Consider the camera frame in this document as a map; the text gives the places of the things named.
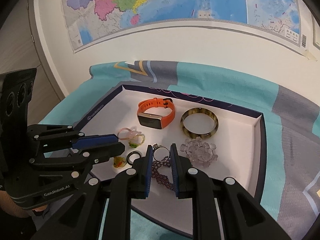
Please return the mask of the person's left hand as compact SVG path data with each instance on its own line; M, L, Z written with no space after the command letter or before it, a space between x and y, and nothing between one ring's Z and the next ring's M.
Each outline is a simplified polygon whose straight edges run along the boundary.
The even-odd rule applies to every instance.
M49 208L49 205L45 205L35 208L32 211L24 210L18 206L5 191L1 191L0 205L4 212L18 218L27 218L29 216L40 215L41 213L46 212L46 210Z

